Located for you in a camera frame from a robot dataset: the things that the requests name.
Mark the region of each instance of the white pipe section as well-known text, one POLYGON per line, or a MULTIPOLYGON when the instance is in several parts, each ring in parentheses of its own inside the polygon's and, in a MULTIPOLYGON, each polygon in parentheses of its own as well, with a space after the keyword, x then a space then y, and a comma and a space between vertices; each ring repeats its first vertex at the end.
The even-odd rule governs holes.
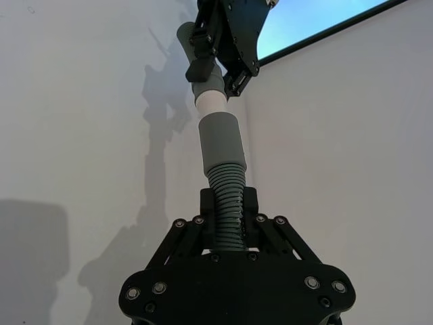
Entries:
POLYGON ((198 96, 196 108, 200 119, 215 112, 226 112, 227 98, 220 91, 208 90, 198 96))

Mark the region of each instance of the black linkage arm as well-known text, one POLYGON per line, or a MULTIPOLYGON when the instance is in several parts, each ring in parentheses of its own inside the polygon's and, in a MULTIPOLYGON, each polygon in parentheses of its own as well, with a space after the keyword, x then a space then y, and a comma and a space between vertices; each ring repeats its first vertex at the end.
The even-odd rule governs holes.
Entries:
POLYGON ((342 324, 355 302, 347 275, 322 264, 285 217, 258 213, 254 188, 244 190, 248 252, 212 249, 213 191, 200 197, 200 215, 176 220, 124 283, 119 304, 133 325, 342 324))
POLYGON ((239 96, 260 70, 257 41, 272 5, 265 0, 198 0, 198 7, 190 39, 197 58, 187 71, 187 80, 207 81, 217 58, 227 70, 227 97, 239 96))

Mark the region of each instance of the white wall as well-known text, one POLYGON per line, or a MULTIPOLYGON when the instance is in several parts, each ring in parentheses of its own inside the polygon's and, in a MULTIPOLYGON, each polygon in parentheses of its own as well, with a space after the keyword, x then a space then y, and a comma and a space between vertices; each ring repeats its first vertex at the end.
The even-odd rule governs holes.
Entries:
POLYGON ((207 181, 175 39, 195 14, 195 0, 1 2, 1 324, 127 324, 123 281, 197 214, 207 181))
POLYGON ((345 324, 433 319, 433 1, 265 66, 246 90, 262 212, 357 290, 345 324))

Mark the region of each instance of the gray pipe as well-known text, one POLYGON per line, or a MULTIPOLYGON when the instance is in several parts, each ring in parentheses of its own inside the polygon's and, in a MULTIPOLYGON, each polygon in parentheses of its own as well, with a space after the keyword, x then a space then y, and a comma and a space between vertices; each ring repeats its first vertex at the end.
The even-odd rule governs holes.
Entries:
MULTIPOLYGON (((188 57, 195 59, 189 43, 194 23, 187 22, 177 31, 177 36, 188 57)), ((208 81, 193 83, 196 99, 205 91, 217 90, 225 95, 224 79, 218 64, 208 81)), ((239 124, 228 112, 206 115, 199 124, 204 174, 215 195, 214 251, 244 251, 243 198, 246 161, 239 124)))

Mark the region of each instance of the blue screen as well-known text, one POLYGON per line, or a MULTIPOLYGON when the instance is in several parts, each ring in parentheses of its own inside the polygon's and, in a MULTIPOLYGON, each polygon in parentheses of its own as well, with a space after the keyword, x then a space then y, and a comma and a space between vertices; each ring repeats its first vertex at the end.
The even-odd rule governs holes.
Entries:
POLYGON ((365 12, 386 0, 279 0, 258 39, 258 59, 365 12))

